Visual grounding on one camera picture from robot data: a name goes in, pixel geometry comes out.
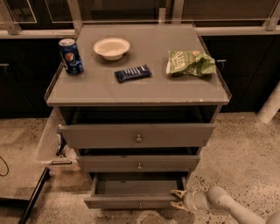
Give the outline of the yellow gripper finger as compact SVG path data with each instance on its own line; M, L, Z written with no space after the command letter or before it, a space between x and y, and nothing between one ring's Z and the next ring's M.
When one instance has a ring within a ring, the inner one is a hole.
M177 195L179 198L183 199L185 195L187 194L187 190L181 191L181 190L171 190L171 194Z
M182 202L171 201L170 204L177 209L185 210L185 211L187 210L187 208L185 207L185 205Z

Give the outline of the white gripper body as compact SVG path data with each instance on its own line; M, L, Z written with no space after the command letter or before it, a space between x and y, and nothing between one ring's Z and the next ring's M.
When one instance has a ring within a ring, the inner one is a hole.
M188 191L183 202L189 211L199 211L207 209L207 195L204 192Z

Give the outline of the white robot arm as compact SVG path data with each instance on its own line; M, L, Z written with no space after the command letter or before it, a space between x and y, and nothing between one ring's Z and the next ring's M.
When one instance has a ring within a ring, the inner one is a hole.
M236 202L219 186L210 187L206 192L171 190L171 194L181 198L179 202L171 202L177 209L230 214L238 224L280 224L280 212L273 213L265 220Z

